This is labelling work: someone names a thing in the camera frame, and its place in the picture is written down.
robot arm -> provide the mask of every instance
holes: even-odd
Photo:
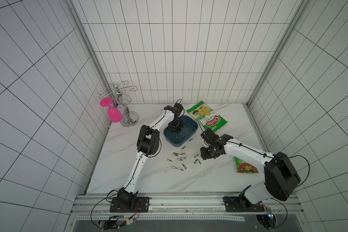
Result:
[[[208,144],[200,149],[203,160],[229,154],[250,163],[264,174],[265,181],[246,187],[240,194],[239,197],[247,204],[257,204],[273,197],[285,201],[300,182],[288,156],[281,152],[272,154],[259,151],[227,134],[219,137],[211,129],[205,130],[201,137]]]

black bracket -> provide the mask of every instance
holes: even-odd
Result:
[[[139,210],[140,213],[148,212],[149,197],[136,197],[135,205],[133,205],[132,209],[124,206],[117,197],[114,197],[112,198],[112,204],[109,211],[111,213],[128,213],[128,212],[134,213],[138,205],[141,207],[141,209]]]

chrome stand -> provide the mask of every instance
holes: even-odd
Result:
[[[121,92],[121,90],[125,89],[125,88],[130,88],[129,90],[131,92],[134,92],[134,91],[137,90],[137,87],[134,86],[134,85],[120,88],[120,85],[128,85],[128,84],[129,84],[129,81],[123,81],[120,84],[109,84],[107,86],[107,89],[108,88],[110,88],[110,89],[113,88],[115,90],[113,90],[109,94],[102,93],[99,96],[100,99],[103,99],[103,98],[106,98],[106,97],[110,96],[113,99],[113,104],[111,105],[112,107],[116,107],[117,108],[117,106],[119,104],[124,106],[124,112],[122,113],[123,118],[120,121],[120,124],[123,127],[132,127],[139,120],[139,115],[136,112],[134,112],[134,111],[130,111],[129,107],[127,106],[127,104],[129,104],[131,102],[131,97],[129,95],[127,95],[126,93]]]

white tiled wall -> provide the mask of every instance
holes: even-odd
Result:
[[[95,70],[63,0],[0,0],[0,231],[63,231],[109,122]]]
[[[247,102],[300,0],[72,0],[133,103]]]
[[[296,194],[312,229],[348,230],[347,0],[310,3],[250,109],[271,152],[308,159]]]

round metal base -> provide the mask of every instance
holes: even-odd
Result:
[[[132,127],[138,122],[138,120],[139,115],[134,111],[130,111],[129,116],[124,116],[120,123],[123,127]]]

